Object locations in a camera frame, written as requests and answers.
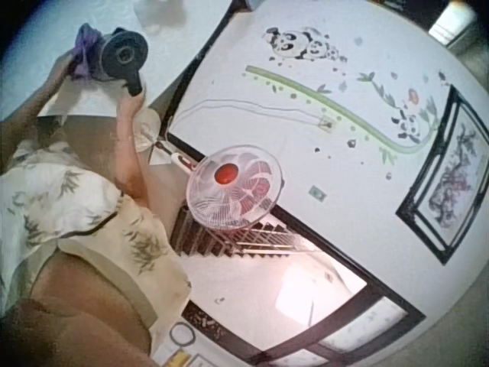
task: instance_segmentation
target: electric fan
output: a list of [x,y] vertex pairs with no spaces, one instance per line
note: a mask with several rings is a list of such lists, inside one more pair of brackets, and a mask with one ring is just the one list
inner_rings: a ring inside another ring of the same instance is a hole
[[186,201],[194,219],[205,227],[235,230],[252,226],[275,205],[283,187],[277,159],[252,145],[222,149],[192,169]]

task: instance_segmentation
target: white wall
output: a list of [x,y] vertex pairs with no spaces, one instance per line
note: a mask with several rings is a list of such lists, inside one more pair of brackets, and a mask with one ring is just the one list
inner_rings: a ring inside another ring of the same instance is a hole
[[[348,57],[348,64],[338,66],[341,73],[345,72],[344,78],[332,71],[336,63],[329,60],[279,58],[261,38],[271,27],[294,31],[307,26],[329,34],[330,41]],[[368,2],[268,0],[253,13],[237,15],[225,29],[204,59],[173,120],[171,132],[204,154],[234,144],[255,144],[275,155],[286,182],[279,205],[426,315],[415,330],[358,365],[375,363],[430,328],[478,276],[489,259],[489,200],[484,199],[463,243],[443,266],[395,215],[432,140],[416,154],[396,154],[394,166],[383,164],[380,144],[371,136],[365,140],[368,133],[364,129],[347,119],[331,133],[318,129],[314,126],[317,121],[302,112],[321,116],[323,106],[307,102],[300,94],[291,99],[291,90],[280,90],[279,84],[273,91],[265,79],[246,73],[247,65],[314,90],[325,83],[333,91],[328,98],[392,139],[398,133],[390,120],[392,108],[372,86],[356,80],[359,73],[375,72],[375,80],[399,103],[408,99],[410,88],[418,92],[423,105],[432,96],[441,117],[449,90],[440,80],[442,72],[486,125],[489,95],[442,45],[388,10]],[[348,88],[341,92],[343,79]],[[234,108],[243,105],[236,102],[226,102],[231,107],[217,106],[226,104],[223,99],[258,103],[282,112],[274,112],[279,115],[276,118],[253,113],[264,111],[256,106],[252,112]],[[284,109],[296,111],[285,113]],[[302,117],[306,123],[284,119],[287,115]],[[354,149],[347,146],[351,139],[357,143]],[[308,194],[312,185],[327,194],[323,203]]]

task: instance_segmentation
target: bright light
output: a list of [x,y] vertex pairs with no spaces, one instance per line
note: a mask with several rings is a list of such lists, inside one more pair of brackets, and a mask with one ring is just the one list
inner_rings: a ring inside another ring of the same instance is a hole
[[275,307],[297,323],[308,326],[315,288],[313,274],[300,265],[292,264],[282,277],[282,288]]
[[464,2],[450,2],[429,30],[442,44],[449,44],[475,19],[472,8]]

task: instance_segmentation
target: panda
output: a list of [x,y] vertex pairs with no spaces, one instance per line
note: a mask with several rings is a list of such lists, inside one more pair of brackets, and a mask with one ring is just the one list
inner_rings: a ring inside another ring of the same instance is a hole
[[298,60],[329,59],[346,62],[338,49],[329,42],[329,36],[323,37],[315,28],[303,28],[300,31],[280,33],[278,28],[270,28],[264,39],[280,57],[293,57]]
[[281,57],[303,59],[307,46],[313,40],[307,32],[287,31],[280,33],[278,28],[270,28],[264,39],[272,46],[274,53]]

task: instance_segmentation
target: floral dress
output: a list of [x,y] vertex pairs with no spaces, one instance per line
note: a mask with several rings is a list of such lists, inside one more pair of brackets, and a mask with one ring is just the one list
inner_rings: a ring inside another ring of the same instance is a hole
[[190,283],[163,223],[88,171],[66,142],[23,141],[0,177],[0,316],[29,297],[55,251],[90,263],[129,300],[152,337],[151,354],[189,300]]

